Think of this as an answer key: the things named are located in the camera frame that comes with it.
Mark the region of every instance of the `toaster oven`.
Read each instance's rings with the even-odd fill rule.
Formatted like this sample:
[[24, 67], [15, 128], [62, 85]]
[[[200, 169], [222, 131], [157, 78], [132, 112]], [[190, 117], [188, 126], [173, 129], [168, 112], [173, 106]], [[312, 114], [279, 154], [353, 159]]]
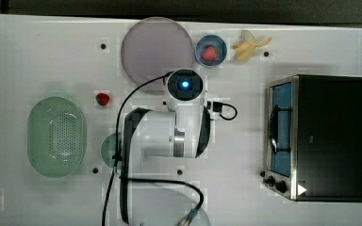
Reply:
[[267, 108], [267, 188], [297, 202], [362, 202], [362, 77], [275, 81]]

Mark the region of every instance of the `green plate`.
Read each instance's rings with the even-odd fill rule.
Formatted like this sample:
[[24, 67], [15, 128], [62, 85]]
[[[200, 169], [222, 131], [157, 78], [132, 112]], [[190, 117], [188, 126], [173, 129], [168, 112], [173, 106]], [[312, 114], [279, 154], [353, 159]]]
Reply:
[[105, 141], [102, 143], [101, 147], [101, 156], [106, 165], [110, 168], [114, 167], [114, 159], [112, 156], [116, 153], [116, 134], [112, 134], [109, 137], [105, 139]]
[[87, 130], [81, 110], [62, 97], [48, 97], [31, 110], [27, 125], [31, 166], [46, 177], [72, 173], [84, 157]]

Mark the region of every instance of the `white tabletop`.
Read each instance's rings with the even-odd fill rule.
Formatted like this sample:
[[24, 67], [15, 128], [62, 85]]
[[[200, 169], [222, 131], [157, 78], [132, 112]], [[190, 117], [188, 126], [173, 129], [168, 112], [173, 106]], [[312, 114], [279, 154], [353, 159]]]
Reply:
[[[121, 43], [137, 21], [0, 15], [0, 226], [99, 225], [109, 168], [102, 142], [113, 133], [119, 104], [133, 85], [120, 61]], [[216, 121], [210, 144], [199, 159], [149, 158], [148, 172], [186, 180], [206, 195], [211, 224], [362, 225], [362, 203], [290, 202], [261, 183], [264, 146], [264, 91], [274, 80], [297, 73], [362, 76], [362, 29], [264, 24], [180, 23], [194, 43], [221, 36], [227, 59], [213, 69], [195, 63], [207, 89], [235, 105], [234, 121]], [[241, 29], [272, 42], [247, 62], [232, 60], [230, 48]], [[101, 43], [107, 45], [100, 49]], [[99, 91], [112, 97], [102, 108]], [[29, 164], [26, 125], [41, 99], [61, 95], [87, 119], [87, 150], [75, 173], [44, 178]], [[164, 110], [162, 97], [138, 93], [125, 112], [138, 106]], [[176, 170], [184, 170], [177, 176]], [[110, 225], [122, 225], [118, 183], [109, 206]]]

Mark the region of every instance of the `oven knob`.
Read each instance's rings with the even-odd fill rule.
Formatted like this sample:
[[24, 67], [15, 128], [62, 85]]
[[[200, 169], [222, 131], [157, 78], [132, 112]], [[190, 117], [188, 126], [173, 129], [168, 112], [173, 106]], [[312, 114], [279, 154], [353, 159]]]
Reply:
[[272, 176], [269, 176], [267, 179], [263, 179], [263, 182], [271, 187], [274, 186], [275, 179]]
[[285, 184], [284, 181], [277, 182], [274, 185], [275, 185], [275, 189], [277, 189], [281, 193], [284, 193], [287, 191], [287, 184]]

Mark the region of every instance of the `oven door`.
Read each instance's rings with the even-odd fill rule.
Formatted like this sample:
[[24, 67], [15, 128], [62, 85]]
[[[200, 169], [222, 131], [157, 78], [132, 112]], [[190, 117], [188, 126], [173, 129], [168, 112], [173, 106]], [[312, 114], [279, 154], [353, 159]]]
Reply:
[[269, 85], [266, 187], [296, 200], [296, 145], [294, 145], [294, 90], [290, 77]]

